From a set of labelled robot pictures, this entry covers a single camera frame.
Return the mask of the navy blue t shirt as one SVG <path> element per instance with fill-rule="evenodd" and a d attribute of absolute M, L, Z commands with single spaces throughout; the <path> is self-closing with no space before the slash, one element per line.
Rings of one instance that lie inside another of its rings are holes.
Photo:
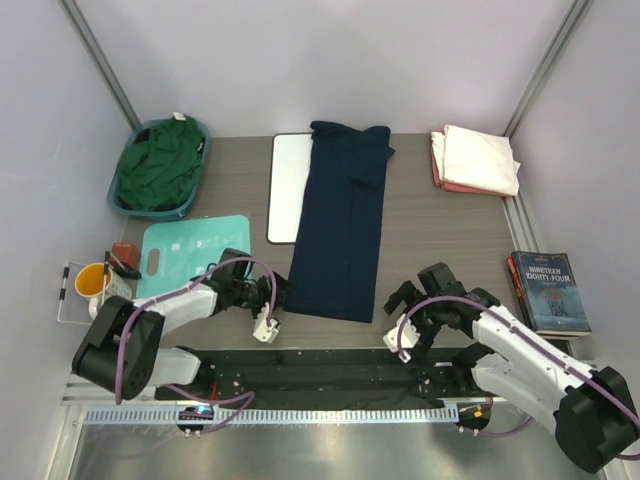
<path fill-rule="evenodd" d="M 373 319 L 391 130 L 311 124 L 310 170 L 289 270 L 288 312 Z"/>

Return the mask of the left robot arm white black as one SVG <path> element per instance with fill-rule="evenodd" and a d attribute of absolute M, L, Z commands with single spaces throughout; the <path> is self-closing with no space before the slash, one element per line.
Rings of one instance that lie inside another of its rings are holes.
<path fill-rule="evenodd" d="M 284 306 L 291 283 L 271 268 L 251 278 L 258 263 L 227 248 L 219 262 L 180 288 L 141 299 L 108 298 L 73 357 L 73 374 L 113 393 L 116 402 L 132 400 L 147 387 L 176 386 L 190 398 L 205 397 L 214 389 L 211 361 L 188 347 L 164 348 L 161 340 L 235 307 L 250 312 L 254 339 L 273 342 L 280 332 L 275 312 Z"/>

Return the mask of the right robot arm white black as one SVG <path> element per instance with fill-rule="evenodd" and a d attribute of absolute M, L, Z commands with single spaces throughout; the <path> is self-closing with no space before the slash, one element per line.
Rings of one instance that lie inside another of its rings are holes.
<path fill-rule="evenodd" d="M 457 391 L 481 390 L 514 404 L 587 473 L 614 459 L 638 460 L 626 452 L 639 440 L 639 415 L 621 373 L 596 369 L 553 346 L 486 290 L 466 289 L 442 262 L 418 279 L 404 282 L 384 305 L 399 318 L 383 341 L 403 363 L 416 363 L 442 327 L 461 331 L 472 343 L 452 361 Z"/>

